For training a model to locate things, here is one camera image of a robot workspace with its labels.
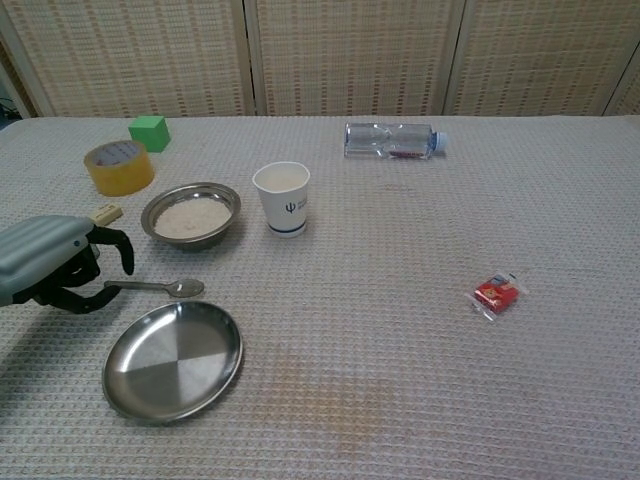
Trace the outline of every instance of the red packet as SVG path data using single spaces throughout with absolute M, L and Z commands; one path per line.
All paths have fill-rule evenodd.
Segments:
M 518 297 L 527 293 L 512 274 L 496 273 L 482 283 L 473 292 L 466 294 L 473 306 L 487 319 L 494 321 L 497 315 L 506 310 Z

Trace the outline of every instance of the yellow tape roll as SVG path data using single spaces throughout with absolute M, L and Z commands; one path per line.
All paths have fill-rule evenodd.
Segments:
M 111 142 L 91 150 L 84 157 L 84 165 L 98 191 L 107 197 L 135 193 L 153 180 L 147 149 L 132 140 Z

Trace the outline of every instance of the woven wall panel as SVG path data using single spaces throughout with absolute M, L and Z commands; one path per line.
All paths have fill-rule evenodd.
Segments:
M 227 0 L 4 5 L 55 115 L 253 111 L 246 100 L 250 80 L 247 75 L 243 86 L 241 73 L 241 62 L 248 71 L 248 58 L 239 56 Z
M 600 115 L 639 37 L 638 0 L 471 0 L 445 113 Z
M 257 0 L 266 113 L 441 113 L 453 3 Z
M 21 103 L 22 105 L 24 105 L 24 108 L 26 111 L 23 112 L 23 115 L 34 117 L 37 115 L 36 109 L 31 103 L 31 100 L 29 98 L 29 95 L 26 89 L 24 88 L 22 80 L 20 79 L 18 72 L 13 66 L 11 54 L 6 49 L 6 47 L 4 46 L 1 40 L 2 39 L 0 39 L 0 68 L 6 73 L 8 77 L 7 80 L 11 83 L 11 87 L 13 87 L 15 93 L 20 97 L 19 99 L 14 98 L 13 101 L 16 104 L 16 106 L 18 105 L 18 103 Z
M 636 51 L 640 57 L 640 48 Z M 631 81 L 624 87 L 620 100 L 616 103 L 613 113 L 617 115 L 640 115 L 640 61 L 634 62 L 632 71 L 627 72 Z

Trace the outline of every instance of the green cube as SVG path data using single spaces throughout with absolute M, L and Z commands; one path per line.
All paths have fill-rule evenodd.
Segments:
M 161 116 L 143 115 L 129 125 L 129 133 L 133 140 L 144 144 L 148 152 L 161 152 L 171 137 L 167 122 Z

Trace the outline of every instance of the white paper cup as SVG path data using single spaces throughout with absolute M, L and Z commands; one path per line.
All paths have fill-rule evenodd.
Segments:
M 253 176 L 267 224 L 274 235 L 297 237 L 307 227 L 307 185 L 311 174 L 296 162 L 276 162 Z

